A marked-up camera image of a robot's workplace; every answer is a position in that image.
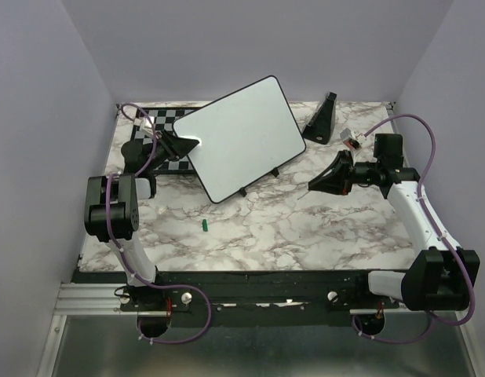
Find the white whiteboard black frame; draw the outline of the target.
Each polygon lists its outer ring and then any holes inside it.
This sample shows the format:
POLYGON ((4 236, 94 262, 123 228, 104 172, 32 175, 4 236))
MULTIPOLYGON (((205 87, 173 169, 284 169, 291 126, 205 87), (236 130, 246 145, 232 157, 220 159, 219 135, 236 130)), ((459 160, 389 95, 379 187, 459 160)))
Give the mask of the white whiteboard black frame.
POLYGON ((269 75, 173 123, 209 200, 221 203, 306 150, 283 88, 269 75))

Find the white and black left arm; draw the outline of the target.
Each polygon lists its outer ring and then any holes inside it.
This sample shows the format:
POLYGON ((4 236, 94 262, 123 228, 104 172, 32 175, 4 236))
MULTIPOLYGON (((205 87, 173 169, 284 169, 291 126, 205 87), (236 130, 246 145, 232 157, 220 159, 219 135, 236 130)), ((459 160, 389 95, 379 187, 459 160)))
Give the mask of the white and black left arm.
POLYGON ((135 309, 170 311, 172 299, 166 293, 154 263, 146 255, 137 231, 139 201, 156 194, 153 170, 165 161, 178 161, 199 145, 194 138, 178 137, 168 131, 127 141, 121 148, 124 172, 88 179, 84 210, 87 233, 106 244, 126 274, 126 287, 119 295, 135 309))

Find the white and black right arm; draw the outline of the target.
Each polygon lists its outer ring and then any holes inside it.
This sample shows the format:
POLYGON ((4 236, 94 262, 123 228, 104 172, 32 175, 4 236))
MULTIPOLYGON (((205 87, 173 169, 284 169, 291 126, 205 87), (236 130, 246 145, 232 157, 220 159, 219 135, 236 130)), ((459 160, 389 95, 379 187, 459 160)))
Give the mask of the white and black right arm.
POLYGON ((466 250, 450 236, 425 195, 418 172, 403 165, 403 138, 377 134, 373 162, 356 157, 366 138, 350 130, 341 132, 346 149, 308 188, 315 192, 346 196, 355 185, 376 186, 403 223, 416 256, 404 272, 375 270, 352 289, 354 302, 371 307, 381 296, 395 299, 411 310, 466 309, 469 289, 480 267, 474 250, 466 250))

